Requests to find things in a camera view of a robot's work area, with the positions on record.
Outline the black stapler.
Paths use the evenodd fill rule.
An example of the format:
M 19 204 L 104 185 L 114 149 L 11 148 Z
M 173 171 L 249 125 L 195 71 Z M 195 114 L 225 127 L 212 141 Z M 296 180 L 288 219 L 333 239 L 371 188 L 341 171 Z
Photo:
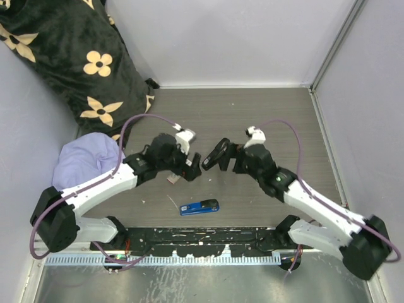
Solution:
M 201 167 L 207 171 L 213 168 L 223 158 L 230 143 L 228 138 L 221 139 L 214 147 L 213 151 L 202 161 Z

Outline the white red staple box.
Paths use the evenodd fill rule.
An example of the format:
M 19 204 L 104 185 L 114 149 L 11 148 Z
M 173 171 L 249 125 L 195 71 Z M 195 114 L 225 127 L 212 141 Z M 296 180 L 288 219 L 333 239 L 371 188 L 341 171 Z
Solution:
M 188 166 L 191 166 L 192 161 L 190 161 L 189 159 L 186 160 L 186 164 Z M 179 181 L 182 178 L 181 175 L 177 175 L 175 173 L 171 173 L 168 177 L 167 180 L 171 183 L 171 184 L 175 184 L 177 181 Z

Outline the blue stapler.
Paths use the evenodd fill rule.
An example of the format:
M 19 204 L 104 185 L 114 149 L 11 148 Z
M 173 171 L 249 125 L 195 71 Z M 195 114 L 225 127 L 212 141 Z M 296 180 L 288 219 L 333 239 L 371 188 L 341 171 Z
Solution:
M 179 208 L 181 216 L 197 215 L 204 213 L 214 213 L 220 209 L 219 202 L 216 199 L 207 199 L 196 203 L 182 205 Z

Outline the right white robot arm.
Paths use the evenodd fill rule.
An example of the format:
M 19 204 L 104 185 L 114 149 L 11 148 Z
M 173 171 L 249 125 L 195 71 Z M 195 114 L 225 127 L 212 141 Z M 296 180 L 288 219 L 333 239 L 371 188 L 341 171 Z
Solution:
M 277 241 L 285 249 L 303 244 L 342 260 L 357 278 L 369 281 L 392 252 L 382 219 L 365 218 L 332 202 L 300 181 L 295 173 L 279 167 L 262 144 L 244 147 L 227 141 L 220 150 L 219 167 L 227 170 L 235 159 L 233 171 L 247 174 L 258 182 L 266 195 L 292 206 L 320 223 L 287 217 L 278 225 Z

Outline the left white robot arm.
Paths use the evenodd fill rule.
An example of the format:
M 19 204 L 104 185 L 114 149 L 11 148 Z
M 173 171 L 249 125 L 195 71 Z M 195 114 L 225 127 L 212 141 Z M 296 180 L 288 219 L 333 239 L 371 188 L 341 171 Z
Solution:
M 156 178 L 161 171 L 170 171 L 188 182 L 201 175 L 201 155 L 189 159 L 195 134 L 183 129 L 174 136 L 159 134 L 143 151 L 120 161 L 112 169 L 90 181 L 58 191 L 45 189 L 31 216 L 34 235 L 40 237 L 50 253 L 58 253 L 74 242 L 105 243 L 112 250 L 124 247 L 128 232 L 113 216 L 87 218 L 85 214 L 100 203 L 134 189 Z

